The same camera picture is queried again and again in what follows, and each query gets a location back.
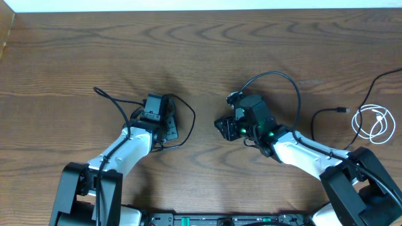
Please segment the cardboard panel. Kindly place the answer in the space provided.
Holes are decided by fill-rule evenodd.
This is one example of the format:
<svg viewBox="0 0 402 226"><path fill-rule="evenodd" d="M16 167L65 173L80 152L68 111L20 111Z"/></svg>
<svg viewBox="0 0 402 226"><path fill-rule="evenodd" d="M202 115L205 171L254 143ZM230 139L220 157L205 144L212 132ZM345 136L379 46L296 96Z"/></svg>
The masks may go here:
<svg viewBox="0 0 402 226"><path fill-rule="evenodd" d="M7 5L4 0L0 3L0 58L3 57L3 53L6 48L6 43L11 32L11 27L14 22L15 12Z"/></svg>

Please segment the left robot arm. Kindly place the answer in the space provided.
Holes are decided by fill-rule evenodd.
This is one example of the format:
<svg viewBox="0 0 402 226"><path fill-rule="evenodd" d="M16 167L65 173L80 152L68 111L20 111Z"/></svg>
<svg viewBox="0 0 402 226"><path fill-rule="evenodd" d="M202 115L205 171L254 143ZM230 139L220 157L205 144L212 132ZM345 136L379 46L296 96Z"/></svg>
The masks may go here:
<svg viewBox="0 0 402 226"><path fill-rule="evenodd" d="M50 225L144 225L141 210L122 205L122 181L157 144L177 138L175 104L150 94L121 135L85 164L71 162L61 174Z"/></svg>

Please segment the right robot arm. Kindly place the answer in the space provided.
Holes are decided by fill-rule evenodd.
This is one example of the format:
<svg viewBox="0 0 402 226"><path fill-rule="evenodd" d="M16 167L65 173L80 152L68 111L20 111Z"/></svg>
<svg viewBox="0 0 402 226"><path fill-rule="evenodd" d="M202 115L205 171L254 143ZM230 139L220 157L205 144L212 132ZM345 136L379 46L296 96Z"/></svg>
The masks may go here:
<svg viewBox="0 0 402 226"><path fill-rule="evenodd" d="M228 141L243 138L267 158L321 181L329 202L310 215L312 225L391 225L401 217L401 190L376 155L330 148L278 124L260 95L232 93L234 115L214 126Z"/></svg>

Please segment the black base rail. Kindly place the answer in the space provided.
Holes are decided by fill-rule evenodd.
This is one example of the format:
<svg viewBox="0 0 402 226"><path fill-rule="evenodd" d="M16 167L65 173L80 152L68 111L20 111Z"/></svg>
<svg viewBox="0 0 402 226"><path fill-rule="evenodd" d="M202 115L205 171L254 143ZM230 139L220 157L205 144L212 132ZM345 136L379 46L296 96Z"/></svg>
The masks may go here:
<svg viewBox="0 0 402 226"><path fill-rule="evenodd" d="M209 214L209 213L176 213L148 212L129 206L122 207L120 225L132 226L221 226L221 225L250 225L254 223L265 225L307 226L313 222L304 214L299 213L270 213L265 215L253 214Z"/></svg>

